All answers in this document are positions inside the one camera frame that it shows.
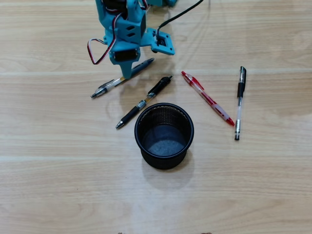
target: black cable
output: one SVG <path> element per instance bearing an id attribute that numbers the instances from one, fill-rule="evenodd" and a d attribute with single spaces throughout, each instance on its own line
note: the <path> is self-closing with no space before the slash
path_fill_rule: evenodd
<path id="1" fill-rule="evenodd" d="M 193 6 L 191 6 L 190 8 L 186 9 L 185 11 L 181 12 L 180 14 L 166 20 L 165 22 L 163 22 L 158 28 L 157 28 L 157 33 L 156 33 L 156 39 L 159 38 L 159 30 L 163 27 L 166 26 L 168 23 L 176 20 L 177 18 L 179 18 L 180 16 L 183 16 L 185 13 L 188 13 L 190 10 L 194 9 L 195 7 L 197 7 L 198 5 L 200 5 L 204 0 L 199 0 L 196 4 L 194 4 Z"/>

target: pen clip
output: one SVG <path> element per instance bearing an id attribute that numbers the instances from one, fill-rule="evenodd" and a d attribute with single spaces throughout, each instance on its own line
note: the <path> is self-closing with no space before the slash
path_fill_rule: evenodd
<path id="1" fill-rule="evenodd" d="M 98 88 L 102 88 L 102 87 L 106 87 L 107 85 L 109 85 L 110 83 L 114 82 L 114 79 L 109 81 L 109 82 L 106 82 L 105 84 L 102 84 L 100 87 Z"/>
<path id="2" fill-rule="evenodd" d="M 197 84 L 202 90 L 205 90 L 203 86 L 201 86 L 201 84 L 198 82 L 198 80 L 192 76 L 192 80 L 190 82 L 190 85 L 192 85 L 192 83 Z"/>

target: blue robotic arm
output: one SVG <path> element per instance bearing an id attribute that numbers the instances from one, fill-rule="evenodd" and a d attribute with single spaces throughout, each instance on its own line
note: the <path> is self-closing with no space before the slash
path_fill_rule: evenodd
<path id="1" fill-rule="evenodd" d="M 176 0 L 167 0 L 173 4 Z M 150 4 L 162 6 L 162 0 L 149 0 Z M 104 43 L 109 45 L 112 64 L 121 67 L 126 79 L 131 77 L 132 63 L 140 58 L 140 47 L 150 46 L 153 52 L 174 55 L 175 50 L 169 34 L 156 29 L 146 29 L 146 8 L 138 0 L 96 0 L 99 21 L 105 28 Z"/>

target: pen cap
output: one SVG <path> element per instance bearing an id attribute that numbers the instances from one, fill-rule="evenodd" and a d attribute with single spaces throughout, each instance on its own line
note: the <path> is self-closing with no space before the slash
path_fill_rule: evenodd
<path id="1" fill-rule="evenodd" d="M 243 97 L 245 86 L 246 86 L 246 69 L 244 67 L 240 67 L 240 76 L 239 76 L 239 83 L 237 89 L 237 97 Z"/>
<path id="2" fill-rule="evenodd" d="M 193 137 L 190 116 L 170 103 L 150 106 L 135 125 L 135 138 L 142 156 L 157 169 L 170 169 L 182 162 Z"/>

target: clear pen barrel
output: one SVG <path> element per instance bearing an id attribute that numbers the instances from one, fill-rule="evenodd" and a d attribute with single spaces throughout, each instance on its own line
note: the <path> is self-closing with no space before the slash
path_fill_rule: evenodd
<path id="1" fill-rule="evenodd" d="M 237 119 L 235 123 L 235 140 L 239 140 L 239 134 L 240 134 L 240 119 L 242 115 L 242 102 L 243 98 L 238 97 L 238 104 L 237 104 Z"/>

